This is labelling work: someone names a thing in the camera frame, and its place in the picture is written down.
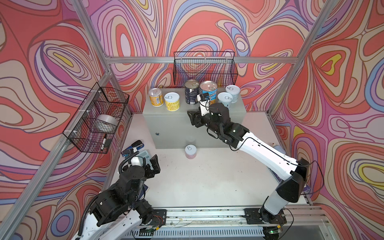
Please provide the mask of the white yellow can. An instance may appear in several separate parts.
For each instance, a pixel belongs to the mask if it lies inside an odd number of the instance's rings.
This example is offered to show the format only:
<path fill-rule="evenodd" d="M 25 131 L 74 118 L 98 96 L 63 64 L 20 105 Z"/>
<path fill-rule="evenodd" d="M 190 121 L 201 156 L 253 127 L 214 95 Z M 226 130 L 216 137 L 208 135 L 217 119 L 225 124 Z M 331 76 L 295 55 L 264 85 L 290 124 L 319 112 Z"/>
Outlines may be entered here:
<path fill-rule="evenodd" d="M 180 108 L 180 95 L 175 92 L 165 94 L 164 100 L 166 108 L 170 112 L 175 112 Z"/>

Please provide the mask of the dark tomato can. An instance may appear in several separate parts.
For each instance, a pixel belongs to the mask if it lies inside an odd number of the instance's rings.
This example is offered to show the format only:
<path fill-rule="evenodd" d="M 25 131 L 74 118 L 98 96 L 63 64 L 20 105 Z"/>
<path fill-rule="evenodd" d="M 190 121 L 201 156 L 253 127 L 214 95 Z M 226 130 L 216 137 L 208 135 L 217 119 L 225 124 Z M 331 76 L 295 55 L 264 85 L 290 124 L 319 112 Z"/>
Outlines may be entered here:
<path fill-rule="evenodd" d="M 195 105 L 197 103 L 199 85 L 199 82 L 196 80 L 188 80 L 185 82 L 185 99 L 187 104 Z"/>

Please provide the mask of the blue label large can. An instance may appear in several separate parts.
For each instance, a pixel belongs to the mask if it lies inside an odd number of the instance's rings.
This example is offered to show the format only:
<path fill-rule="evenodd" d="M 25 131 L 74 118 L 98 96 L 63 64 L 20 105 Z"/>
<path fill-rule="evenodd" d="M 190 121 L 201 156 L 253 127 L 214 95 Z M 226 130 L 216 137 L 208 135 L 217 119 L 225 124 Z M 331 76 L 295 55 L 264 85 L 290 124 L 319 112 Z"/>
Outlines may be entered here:
<path fill-rule="evenodd" d="M 218 85 L 213 81 L 204 81 L 200 84 L 200 94 L 209 94 L 210 104 L 217 102 L 217 89 Z"/>

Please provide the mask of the light blue white can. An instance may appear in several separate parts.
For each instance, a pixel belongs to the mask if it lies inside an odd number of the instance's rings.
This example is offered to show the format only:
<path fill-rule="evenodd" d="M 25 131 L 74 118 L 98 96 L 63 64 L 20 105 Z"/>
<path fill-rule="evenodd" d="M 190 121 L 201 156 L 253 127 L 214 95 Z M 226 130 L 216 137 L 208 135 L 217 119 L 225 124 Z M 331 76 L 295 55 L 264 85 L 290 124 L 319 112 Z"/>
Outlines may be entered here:
<path fill-rule="evenodd" d="M 226 108 L 230 109 L 231 103 L 233 101 L 233 96 L 227 92 L 222 92 L 218 94 L 218 102 L 222 103 Z"/>

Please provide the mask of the pale green white can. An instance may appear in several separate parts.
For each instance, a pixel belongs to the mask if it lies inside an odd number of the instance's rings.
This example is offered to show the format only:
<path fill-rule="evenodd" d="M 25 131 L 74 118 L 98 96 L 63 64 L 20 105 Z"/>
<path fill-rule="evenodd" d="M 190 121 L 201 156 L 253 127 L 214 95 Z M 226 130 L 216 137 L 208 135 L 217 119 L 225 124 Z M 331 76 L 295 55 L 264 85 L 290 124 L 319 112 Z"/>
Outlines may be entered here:
<path fill-rule="evenodd" d="M 232 95 L 232 103 L 236 103 L 240 97 L 241 89 L 236 85 L 229 85 L 226 87 L 226 92 Z"/>

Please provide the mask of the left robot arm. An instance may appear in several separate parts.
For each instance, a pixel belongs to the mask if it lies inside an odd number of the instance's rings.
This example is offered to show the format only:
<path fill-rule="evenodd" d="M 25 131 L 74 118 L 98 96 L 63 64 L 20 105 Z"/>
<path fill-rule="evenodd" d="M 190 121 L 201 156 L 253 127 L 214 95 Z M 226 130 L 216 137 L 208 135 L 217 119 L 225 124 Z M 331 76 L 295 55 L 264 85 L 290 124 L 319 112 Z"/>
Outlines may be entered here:
<path fill-rule="evenodd" d="M 75 240 L 121 240 L 141 227 L 154 233 L 166 223 L 166 210 L 154 210 L 145 199 L 145 181 L 161 172 L 158 156 L 149 161 L 130 154 L 119 165 L 119 178 L 91 199 L 81 217 Z"/>

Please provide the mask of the yellow corn can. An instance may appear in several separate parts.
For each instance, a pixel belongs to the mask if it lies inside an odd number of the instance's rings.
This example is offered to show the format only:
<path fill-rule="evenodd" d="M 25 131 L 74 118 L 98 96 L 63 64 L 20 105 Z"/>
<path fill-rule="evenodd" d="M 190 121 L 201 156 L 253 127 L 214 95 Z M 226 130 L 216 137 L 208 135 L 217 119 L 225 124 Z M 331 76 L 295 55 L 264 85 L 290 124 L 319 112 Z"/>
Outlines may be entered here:
<path fill-rule="evenodd" d="M 153 107 L 161 107 L 164 104 L 163 93 L 160 88 L 150 89 L 149 97 Z"/>

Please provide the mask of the pink white can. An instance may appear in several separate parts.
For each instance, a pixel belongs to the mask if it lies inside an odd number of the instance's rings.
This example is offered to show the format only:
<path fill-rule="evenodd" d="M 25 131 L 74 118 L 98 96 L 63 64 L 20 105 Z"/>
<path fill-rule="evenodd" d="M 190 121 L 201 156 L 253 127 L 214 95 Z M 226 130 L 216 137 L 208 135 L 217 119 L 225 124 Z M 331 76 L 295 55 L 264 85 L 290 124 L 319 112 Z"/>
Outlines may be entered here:
<path fill-rule="evenodd" d="M 185 156 L 187 159 L 194 159 L 197 155 L 197 147 L 195 145 L 187 145 L 185 147 Z"/>

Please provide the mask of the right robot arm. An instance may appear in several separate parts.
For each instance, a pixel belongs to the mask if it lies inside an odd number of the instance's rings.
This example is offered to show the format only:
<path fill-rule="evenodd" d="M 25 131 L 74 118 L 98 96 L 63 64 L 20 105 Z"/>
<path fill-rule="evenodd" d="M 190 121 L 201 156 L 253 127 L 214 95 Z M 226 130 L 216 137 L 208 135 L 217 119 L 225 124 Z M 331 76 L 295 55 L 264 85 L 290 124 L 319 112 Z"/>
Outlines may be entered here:
<path fill-rule="evenodd" d="M 210 102 L 209 94 L 197 96 L 199 109 L 188 111 L 191 124 L 205 126 L 207 133 L 219 139 L 234 152 L 242 151 L 260 161 L 281 179 L 276 189 L 259 209 L 261 222 L 273 223 L 288 203 L 296 203 L 302 195 L 311 166 L 307 160 L 291 158 L 256 137 L 248 128 L 231 121 L 229 109 L 222 103 Z"/>

